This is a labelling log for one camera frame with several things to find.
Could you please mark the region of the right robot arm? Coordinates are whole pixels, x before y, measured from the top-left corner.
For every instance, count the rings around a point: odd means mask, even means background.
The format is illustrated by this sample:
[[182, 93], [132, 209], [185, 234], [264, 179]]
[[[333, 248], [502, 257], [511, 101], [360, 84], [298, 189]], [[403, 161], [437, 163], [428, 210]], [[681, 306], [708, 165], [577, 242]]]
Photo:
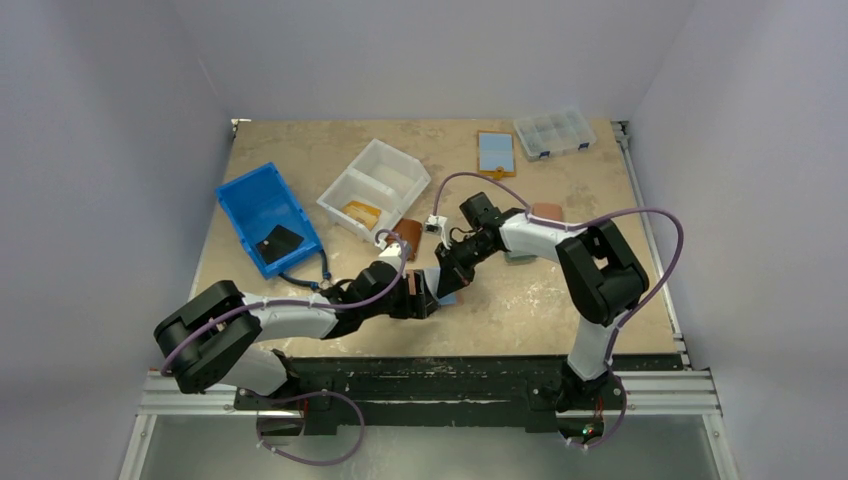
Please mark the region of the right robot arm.
[[467, 287], [476, 266], [498, 252], [558, 263], [580, 318], [557, 400], [566, 405], [595, 393], [610, 376], [618, 323], [636, 310], [649, 287], [645, 269], [616, 224], [536, 223], [521, 209], [501, 211], [484, 193], [468, 198], [460, 211], [471, 231], [436, 247], [438, 271], [427, 275], [428, 290], [442, 299]]

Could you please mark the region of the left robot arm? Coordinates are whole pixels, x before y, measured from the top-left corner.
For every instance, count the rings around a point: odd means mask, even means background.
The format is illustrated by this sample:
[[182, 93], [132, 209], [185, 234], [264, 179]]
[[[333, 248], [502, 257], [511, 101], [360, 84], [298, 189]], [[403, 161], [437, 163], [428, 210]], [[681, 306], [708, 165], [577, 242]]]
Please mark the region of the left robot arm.
[[439, 308], [437, 267], [400, 274], [374, 261], [355, 279], [308, 297], [265, 300], [241, 292], [231, 280], [214, 283], [163, 320], [154, 339], [165, 356], [163, 371], [184, 394], [222, 383], [271, 395], [296, 375], [282, 353], [257, 343], [285, 338], [336, 339], [378, 316], [424, 319]]

